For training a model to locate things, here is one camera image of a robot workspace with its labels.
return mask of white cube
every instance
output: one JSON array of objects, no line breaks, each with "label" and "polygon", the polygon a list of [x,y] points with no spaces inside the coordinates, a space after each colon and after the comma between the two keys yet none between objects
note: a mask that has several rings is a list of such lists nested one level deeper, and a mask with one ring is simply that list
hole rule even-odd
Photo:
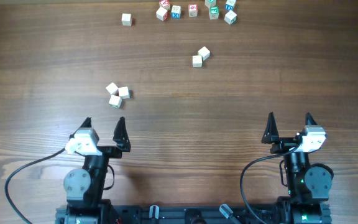
[{"label": "white cube", "polygon": [[110,95],[114,95],[118,91],[118,87],[114,83],[110,83],[110,85],[108,85],[106,89],[110,93]]},{"label": "white cube", "polygon": [[201,55],[193,56],[193,67],[199,68],[203,66],[203,58]]},{"label": "white cube", "polygon": [[219,7],[214,6],[209,9],[209,19],[219,18]]},{"label": "white cube", "polygon": [[118,88],[118,95],[121,99],[129,99],[131,96],[129,94],[128,87],[120,87]]},{"label": "white cube", "polygon": [[157,18],[165,21],[168,16],[168,10],[164,9],[163,7],[160,7],[156,12]]},{"label": "white cube", "polygon": [[180,13],[181,13],[180,6],[172,6],[172,10],[171,10],[172,18],[180,19]]},{"label": "white cube", "polygon": [[227,0],[225,5],[225,10],[233,10],[234,5],[236,5],[236,0]]},{"label": "white cube", "polygon": [[169,4],[168,0],[161,0],[160,7],[163,7],[166,10],[171,10],[171,5]]},{"label": "white cube", "polygon": [[198,12],[198,5],[197,4],[189,4],[189,16],[196,17]]},{"label": "white cube", "polygon": [[232,10],[230,10],[228,13],[226,13],[226,15],[224,16],[224,20],[228,23],[228,24],[232,24],[234,21],[236,21],[237,19],[237,14],[234,13]]},{"label": "white cube", "polygon": [[201,55],[203,60],[206,60],[209,55],[211,54],[211,52],[206,48],[206,47],[203,47],[202,49],[200,49],[197,53],[198,55]]},{"label": "white cube", "polygon": [[132,25],[131,15],[122,13],[121,22],[124,26],[131,26]]},{"label": "white cube", "polygon": [[208,8],[214,7],[216,5],[216,0],[205,0],[205,5]]},{"label": "white cube", "polygon": [[112,107],[119,108],[121,106],[122,99],[119,96],[111,96],[109,104]]}]

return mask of wire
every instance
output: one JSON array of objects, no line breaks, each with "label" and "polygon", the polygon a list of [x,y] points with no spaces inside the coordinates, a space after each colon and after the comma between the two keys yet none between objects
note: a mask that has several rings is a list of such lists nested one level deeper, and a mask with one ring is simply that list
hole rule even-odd
[{"label": "wire", "polygon": [[246,170],[247,170],[250,166],[252,166],[253,164],[255,164],[255,163],[257,163],[257,162],[260,162],[260,161],[267,160],[267,159],[273,159],[273,158],[282,157],[282,156],[286,156],[286,155],[288,155],[288,154],[291,154],[291,153],[295,152],[295,151],[299,148],[300,145],[301,145],[301,144],[299,143],[299,145],[298,145],[297,147],[294,147],[293,149],[289,150],[288,152],[284,152],[284,153],[276,154],[276,155],[272,155],[272,156],[265,156],[265,157],[256,159],[256,160],[254,160],[254,161],[248,163],[248,165],[246,165],[246,166],[244,167],[244,169],[242,170],[242,173],[241,173],[241,176],[240,176],[240,191],[241,191],[242,199],[244,200],[244,203],[246,204],[247,208],[249,209],[249,212],[250,212],[251,214],[253,214],[253,216],[254,216],[256,219],[258,219],[258,220],[259,220],[261,223],[263,223],[263,224],[267,224],[267,223],[265,223],[261,218],[259,218],[259,217],[255,214],[255,212],[253,211],[253,209],[251,208],[251,206],[249,205],[249,203],[248,203],[248,201],[247,201],[247,199],[246,199],[246,195],[245,195],[245,193],[244,193],[244,187],[243,187],[243,184],[242,184],[243,181],[244,181],[244,174],[245,174]]},{"label": "wire", "polygon": [[12,177],[13,177],[14,175],[16,175],[18,172],[20,172],[22,169],[24,169],[24,168],[26,168],[26,167],[29,167],[29,166],[31,166],[31,165],[37,164],[37,163],[39,163],[39,162],[46,161],[47,159],[51,159],[51,158],[53,158],[53,157],[59,155],[60,153],[64,152],[64,150],[65,150],[65,149],[63,148],[62,150],[60,150],[60,151],[58,151],[58,152],[56,152],[56,153],[54,153],[54,154],[52,154],[52,155],[50,155],[50,156],[44,157],[44,158],[39,159],[39,160],[36,160],[36,161],[34,161],[34,162],[30,162],[30,163],[28,163],[28,164],[26,164],[26,165],[24,165],[24,166],[18,168],[17,170],[15,170],[15,171],[14,171],[13,173],[11,173],[11,174],[9,175],[9,177],[6,179],[6,182],[5,182],[5,196],[6,196],[6,198],[7,198],[7,201],[11,204],[13,210],[15,210],[15,212],[18,214],[18,216],[20,216],[20,217],[23,219],[23,221],[25,221],[27,224],[31,224],[31,222],[30,222],[28,219],[26,219],[26,217],[19,211],[19,209],[17,209],[16,205],[13,203],[11,197],[9,196],[9,191],[8,191],[9,182],[11,181]]},{"label": "wire", "polygon": [[111,169],[112,172],[112,184],[109,187],[105,187],[103,190],[110,190],[114,186],[116,175],[114,174],[114,169],[112,166],[108,165],[108,167]]}]

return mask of toy block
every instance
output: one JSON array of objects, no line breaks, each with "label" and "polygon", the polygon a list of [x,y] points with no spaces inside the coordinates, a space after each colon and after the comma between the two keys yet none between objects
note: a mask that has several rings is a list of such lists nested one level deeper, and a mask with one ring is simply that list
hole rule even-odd
[{"label": "toy block", "polygon": [[236,0],[227,0],[224,8],[230,11],[234,9],[234,5],[236,5]]},{"label": "toy block", "polygon": [[110,97],[110,101],[109,101],[110,106],[119,108],[121,106],[121,103],[122,103],[121,97],[114,96],[114,95]]},{"label": "toy block", "polygon": [[129,99],[131,96],[129,94],[128,87],[120,87],[118,88],[118,95],[121,99]]},{"label": "toy block", "polygon": [[180,6],[172,6],[171,16],[175,19],[180,19]]},{"label": "toy block", "polygon": [[114,95],[118,91],[118,87],[114,83],[110,83],[110,85],[108,85],[106,89],[110,93],[110,95]]},{"label": "toy block", "polygon": [[168,0],[161,0],[160,7],[164,8],[166,10],[171,10],[171,5],[169,4]]},{"label": "toy block", "polygon": [[202,49],[200,49],[197,53],[198,55],[201,55],[203,60],[206,60],[209,55],[211,54],[211,52],[206,48],[206,47],[203,47]]},{"label": "toy block", "polygon": [[189,4],[189,16],[196,17],[198,13],[198,5],[197,4]]},{"label": "toy block", "polygon": [[224,16],[224,20],[228,23],[228,24],[232,24],[234,21],[236,21],[237,19],[237,14],[234,13],[232,10],[230,10],[228,13],[226,13],[226,15]]},{"label": "toy block", "polygon": [[132,25],[131,15],[122,13],[121,22],[124,26],[131,26]]},{"label": "toy block", "polygon": [[209,18],[217,19],[219,17],[219,8],[217,6],[211,7],[209,9]]},{"label": "toy block", "polygon": [[199,68],[203,66],[203,58],[201,55],[193,56],[193,67]]},{"label": "toy block", "polygon": [[168,10],[164,9],[163,7],[160,7],[156,12],[157,18],[165,21],[168,17]]},{"label": "toy block", "polygon": [[210,9],[216,5],[216,0],[205,0],[205,5],[208,9]]}]

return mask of tabletop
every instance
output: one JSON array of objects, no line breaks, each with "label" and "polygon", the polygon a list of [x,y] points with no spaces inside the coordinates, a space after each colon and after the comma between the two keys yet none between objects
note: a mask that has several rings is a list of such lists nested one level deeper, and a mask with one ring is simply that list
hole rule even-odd
[{"label": "tabletop", "polygon": [[[324,127],[310,155],[335,172],[333,223],[358,223],[358,1],[224,1],[210,20],[204,2],[189,17],[156,18],[158,2],[0,6],[0,223],[22,223],[3,191],[18,167],[57,152],[90,116],[101,145],[126,118],[132,151],[110,160],[113,205],[243,205],[241,170],[270,154],[260,140],[269,112],[294,136],[310,112]],[[132,14],[132,26],[121,24]],[[201,68],[191,59],[202,47]],[[131,99],[109,106],[105,87]],[[251,203],[288,195],[280,159],[246,173]],[[63,153],[18,173],[9,191],[34,223],[66,204],[63,178],[83,158]],[[112,182],[108,174],[106,185]]]}]

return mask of blue and white block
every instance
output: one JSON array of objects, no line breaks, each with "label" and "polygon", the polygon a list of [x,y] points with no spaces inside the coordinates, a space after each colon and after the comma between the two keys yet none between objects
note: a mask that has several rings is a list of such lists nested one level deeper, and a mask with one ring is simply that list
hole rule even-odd
[{"label": "blue and white block", "polygon": [[180,6],[172,6],[171,17],[180,19]]},{"label": "blue and white block", "polygon": [[234,9],[235,5],[236,5],[236,0],[227,0],[224,8],[225,10],[230,11]]}]

